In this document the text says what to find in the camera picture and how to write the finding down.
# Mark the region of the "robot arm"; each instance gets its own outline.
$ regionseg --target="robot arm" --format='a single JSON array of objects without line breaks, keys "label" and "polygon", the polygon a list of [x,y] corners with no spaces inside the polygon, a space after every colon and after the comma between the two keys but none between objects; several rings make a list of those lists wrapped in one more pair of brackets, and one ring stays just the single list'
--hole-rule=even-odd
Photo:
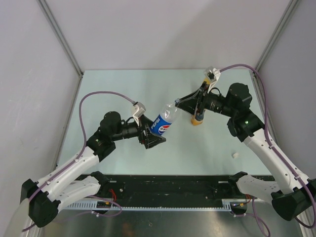
[{"label": "robot arm", "polygon": [[29,217],[38,227],[50,223],[69,204],[95,195],[101,186],[108,183],[109,180],[100,172],[91,173],[81,181],[74,180],[114,151],[115,141],[138,137],[146,149],[166,141],[164,137],[150,132],[149,126],[153,122],[143,115],[144,106],[135,104],[133,107],[133,122],[129,122],[130,119],[121,120],[117,112],[106,113],[97,131],[88,139],[80,157],[78,152],[67,163],[37,182],[31,179],[24,182],[21,201],[34,196],[30,200]]},{"label": "robot arm", "polygon": [[[296,177],[267,143],[264,124],[250,110],[252,96],[249,94],[248,86],[234,83],[230,86],[226,97],[220,92],[219,94],[212,93],[214,89],[217,88],[209,89],[209,85],[204,81],[196,92],[178,99],[176,107],[191,115],[211,110],[228,116],[227,125],[230,133],[259,157],[276,180],[275,182],[262,181],[240,172],[230,178],[230,184],[237,192],[253,195],[272,204],[283,219],[292,220],[310,207],[311,201]],[[289,160],[273,140],[271,143],[297,171],[315,198],[316,179],[310,180]]]}]

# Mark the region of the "gray metal frame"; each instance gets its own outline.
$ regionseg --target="gray metal frame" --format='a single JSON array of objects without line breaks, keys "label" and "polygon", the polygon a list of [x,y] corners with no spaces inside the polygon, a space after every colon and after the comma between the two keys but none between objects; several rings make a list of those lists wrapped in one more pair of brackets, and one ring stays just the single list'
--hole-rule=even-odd
[{"label": "gray metal frame", "polygon": [[63,33],[61,32],[54,16],[53,16],[53,13],[51,12],[46,0],[36,0],[40,6],[40,8],[42,9],[43,11],[43,14],[45,15],[47,21],[49,22],[53,32],[55,33],[57,39],[59,40],[62,48],[64,49],[67,57],[69,58],[71,64],[73,65],[75,71],[78,73],[78,75],[80,77],[82,77],[82,70],[80,69],[80,66],[78,64],[78,62],[76,61],[75,57],[74,57],[74,54],[73,52],[71,51]]}]

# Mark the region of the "plastic bottle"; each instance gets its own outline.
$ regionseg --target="plastic bottle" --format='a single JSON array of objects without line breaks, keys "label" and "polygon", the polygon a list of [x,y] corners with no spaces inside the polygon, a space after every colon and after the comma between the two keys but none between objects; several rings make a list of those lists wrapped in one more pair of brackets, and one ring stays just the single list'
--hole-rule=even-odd
[{"label": "plastic bottle", "polygon": [[170,125],[177,119],[180,114],[180,109],[175,107],[175,103],[166,104],[161,110],[158,117],[150,126],[152,133],[162,135],[170,127]]}]

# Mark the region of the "black joint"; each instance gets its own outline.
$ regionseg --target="black joint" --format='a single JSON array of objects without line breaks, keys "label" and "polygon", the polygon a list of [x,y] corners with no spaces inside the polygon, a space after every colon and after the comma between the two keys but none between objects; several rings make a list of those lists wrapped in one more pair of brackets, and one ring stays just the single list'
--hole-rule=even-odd
[{"label": "black joint", "polygon": [[[316,200],[316,179],[311,180],[307,184],[307,188],[310,190],[314,201]],[[296,189],[293,193],[282,194],[272,193],[272,206],[275,211],[286,221],[294,219],[297,215],[301,214],[312,203],[304,188]]]},{"label": "black joint", "polygon": [[[31,179],[24,182],[21,191],[21,201],[29,198],[38,189],[37,184]],[[51,201],[47,197],[48,193],[39,193],[31,200],[29,217],[38,227],[44,227],[49,224],[58,214],[58,205],[60,201]]]},{"label": "black joint", "polygon": [[228,183],[231,185],[234,194],[237,194],[237,195],[240,194],[239,188],[237,187],[237,182],[241,177],[243,177],[245,175],[248,175],[248,174],[246,172],[241,171],[241,172],[228,178]]},{"label": "black joint", "polygon": [[121,130],[120,114],[115,111],[108,112],[100,122],[100,130],[102,134],[112,136]]},{"label": "black joint", "polygon": [[95,171],[90,174],[90,176],[96,178],[100,185],[105,185],[109,183],[109,179],[106,175],[102,174],[100,171]]}]

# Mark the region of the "purple cable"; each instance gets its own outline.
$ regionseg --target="purple cable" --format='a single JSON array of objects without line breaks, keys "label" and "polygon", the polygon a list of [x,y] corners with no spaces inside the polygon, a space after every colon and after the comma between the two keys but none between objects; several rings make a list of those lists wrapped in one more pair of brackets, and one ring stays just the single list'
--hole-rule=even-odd
[{"label": "purple cable", "polygon": [[252,70],[256,76],[258,77],[262,88],[263,88],[263,93],[264,93],[264,97],[265,97],[265,129],[264,129],[264,133],[265,133],[265,137],[267,140],[267,143],[269,144],[269,146],[272,147],[272,150],[274,151],[274,153],[281,159],[281,161],[286,165],[286,167],[294,174],[295,177],[297,177],[297,180],[299,181],[299,183],[303,186],[303,188],[305,189],[305,191],[307,192],[311,203],[312,203],[312,207],[313,207],[313,211],[314,211],[314,222],[311,226],[306,225],[305,223],[303,223],[301,220],[299,220],[297,217],[295,217],[295,220],[298,221],[298,223],[300,223],[302,226],[311,229],[314,228],[316,226],[316,203],[314,201],[314,197],[311,193],[311,191],[307,188],[306,184],[303,182],[303,180],[301,179],[301,177],[299,177],[298,173],[295,171],[295,169],[292,168],[292,166],[286,161],[286,159],[282,156],[282,154],[275,148],[272,146],[272,142],[270,141],[269,138],[269,129],[268,129],[268,103],[267,103],[267,97],[266,97],[266,89],[264,87],[264,83],[261,80],[260,74],[258,73],[258,71],[256,69],[254,69],[253,67],[246,65],[246,64],[234,64],[228,67],[225,67],[223,69],[220,70],[220,72],[224,72],[228,69],[231,68],[235,68],[235,67],[246,67],[250,70]]},{"label": "purple cable", "polygon": [[122,207],[118,203],[116,203],[116,202],[114,202],[112,200],[108,200],[108,199],[105,199],[105,198],[102,198],[102,197],[97,197],[97,196],[89,196],[89,197],[90,198],[96,198],[96,199],[99,199],[99,200],[103,200],[103,201],[107,201],[109,203],[112,203],[112,204],[114,204],[115,206],[117,206],[119,208],[119,212],[115,213],[115,214],[112,214],[112,215],[106,215],[106,214],[96,213],[96,212],[92,212],[92,211],[84,211],[84,212],[78,213],[77,215],[74,215],[72,217],[66,218],[66,219],[64,219],[62,221],[54,221],[54,222],[56,222],[56,223],[64,223],[64,222],[67,222],[67,221],[71,221],[71,220],[75,219],[78,216],[89,214],[89,213],[90,214],[95,214],[95,215],[98,215],[98,216],[103,216],[103,217],[114,217],[114,216],[120,215],[122,213],[122,211],[123,211]]},{"label": "purple cable", "polygon": [[267,224],[266,224],[260,217],[258,217],[258,216],[256,217],[254,214],[250,214],[250,213],[245,213],[245,215],[243,215],[243,214],[240,214],[240,215],[234,214],[234,216],[235,216],[235,217],[251,216],[251,217],[253,217],[253,218],[256,218],[256,220],[258,219],[258,221],[261,222],[261,223],[266,227],[266,229],[267,229],[267,231],[268,231],[268,235],[265,234],[263,228],[258,224],[261,233],[262,233],[265,237],[271,237],[270,229],[268,228]]},{"label": "purple cable", "polygon": [[[80,120],[80,126],[81,126],[81,129],[82,129],[82,133],[83,133],[83,147],[81,149],[81,151],[79,152],[79,154],[77,155],[77,157],[71,161],[68,165],[66,165],[64,168],[62,168],[61,170],[59,170],[56,174],[52,175],[46,182],[44,182],[29,198],[29,202],[32,201],[32,199],[40,192],[40,190],[42,190],[42,188],[44,188],[46,185],[47,185],[47,182],[50,182],[52,181],[54,178],[56,178],[58,175],[60,175],[61,173],[63,173],[66,169],[68,169],[70,166],[72,166],[75,162],[76,159],[78,159],[83,151],[84,151],[84,148],[85,148],[85,145],[87,143],[87,136],[86,136],[86,133],[85,133],[85,129],[84,129],[84,126],[83,126],[83,121],[82,121],[82,114],[81,114],[81,111],[82,111],[82,104],[84,102],[84,100],[91,96],[91,95],[96,95],[96,94],[113,94],[113,95],[118,95],[120,97],[123,97],[124,99],[128,100],[129,102],[131,102],[132,104],[135,104],[136,102],[133,101],[132,99],[130,99],[129,97],[123,95],[123,94],[120,94],[120,93],[117,93],[117,92],[114,92],[114,91],[94,91],[94,92],[91,92],[89,94],[86,94],[80,101],[79,103],[79,120]],[[25,228],[22,230],[22,232],[25,232],[25,231],[28,231],[30,228],[34,227],[35,224],[29,226],[28,228]]]}]

